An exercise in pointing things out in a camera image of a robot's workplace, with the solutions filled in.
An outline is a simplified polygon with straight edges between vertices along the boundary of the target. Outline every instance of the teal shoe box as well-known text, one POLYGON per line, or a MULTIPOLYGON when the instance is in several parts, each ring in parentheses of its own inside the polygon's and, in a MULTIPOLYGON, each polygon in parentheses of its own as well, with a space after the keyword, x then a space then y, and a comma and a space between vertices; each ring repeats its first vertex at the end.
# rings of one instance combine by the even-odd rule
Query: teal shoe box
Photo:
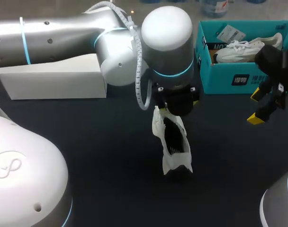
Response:
POLYGON ((212 63, 211 50, 227 45, 217 39, 222 30, 230 25, 246 34, 243 41, 257 37, 272 37, 280 32, 283 49, 288 49, 288 20, 280 21, 201 21, 195 48, 200 77, 205 94, 252 94, 267 75, 254 62, 212 63))

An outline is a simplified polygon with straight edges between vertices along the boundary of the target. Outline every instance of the water bottle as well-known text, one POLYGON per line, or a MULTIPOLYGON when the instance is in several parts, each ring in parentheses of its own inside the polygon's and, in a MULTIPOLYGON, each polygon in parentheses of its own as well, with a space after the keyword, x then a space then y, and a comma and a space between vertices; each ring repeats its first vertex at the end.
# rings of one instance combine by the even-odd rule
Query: water bottle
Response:
POLYGON ((259 3, 265 2, 266 0, 247 0, 247 1, 251 3, 259 4, 259 3))
POLYGON ((228 11, 228 0, 200 0, 201 9, 208 17, 223 17, 228 11))

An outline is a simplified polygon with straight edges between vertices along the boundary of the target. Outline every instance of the white sneaker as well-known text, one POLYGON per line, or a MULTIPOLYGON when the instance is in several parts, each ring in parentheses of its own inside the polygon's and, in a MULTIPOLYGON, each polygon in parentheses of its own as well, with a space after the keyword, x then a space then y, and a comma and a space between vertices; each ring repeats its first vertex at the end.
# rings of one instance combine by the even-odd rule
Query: white sneaker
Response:
POLYGON ((272 45, 282 50, 283 37, 281 33, 276 33, 271 38, 256 38, 250 42, 234 40, 226 48, 216 52, 214 60, 215 63, 254 62, 255 55, 265 45, 272 45))
POLYGON ((153 134, 163 145, 163 172, 185 166, 192 172, 190 146, 183 121, 167 110, 155 107, 153 113, 153 134))

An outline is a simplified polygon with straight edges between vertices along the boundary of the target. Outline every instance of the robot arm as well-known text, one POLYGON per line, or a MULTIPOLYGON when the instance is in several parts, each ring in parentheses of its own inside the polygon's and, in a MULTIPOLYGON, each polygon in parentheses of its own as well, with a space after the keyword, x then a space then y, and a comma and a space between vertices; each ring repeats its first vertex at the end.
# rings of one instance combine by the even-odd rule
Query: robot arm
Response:
POLYGON ((96 53, 107 83, 124 86, 135 82, 142 109, 149 106, 154 84, 157 104, 175 115, 185 115, 198 100, 198 91, 190 86, 192 29, 188 14, 177 7, 154 10, 139 27, 110 2, 98 3, 75 17, 0 21, 0 67, 96 53), (144 73, 150 78, 145 105, 140 89, 144 73))

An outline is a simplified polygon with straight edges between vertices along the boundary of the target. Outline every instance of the coiled white cable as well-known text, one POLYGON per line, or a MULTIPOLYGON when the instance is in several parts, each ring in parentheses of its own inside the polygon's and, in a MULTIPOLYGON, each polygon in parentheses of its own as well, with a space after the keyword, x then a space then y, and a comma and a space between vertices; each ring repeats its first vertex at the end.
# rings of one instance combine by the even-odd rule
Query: coiled white cable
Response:
POLYGON ((151 101, 153 83, 151 80, 148 81, 147 97, 146 97, 146 101, 144 104, 142 101, 142 95, 141 95, 142 44, 141 44, 141 40, 137 32, 134 30, 134 23, 131 20, 131 18, 128 21, 123 15, 123 13, 121 12, 120 8, 116 7, 113 3, 109 1, 102 1, 102 2, 95 4, 94 6, 90 7, 87 11, 85 11, 85 13, 89 13, 95 9, 98 9, 104 6, 111 8, 119 16, 121 21, 130 31, 131 36, 134 38, 135 45, 136 45, 136 52, 137 52, 136 73, 135 73, 135 96, 137 98, 140 108, 142 110, 147 110, 151 101))

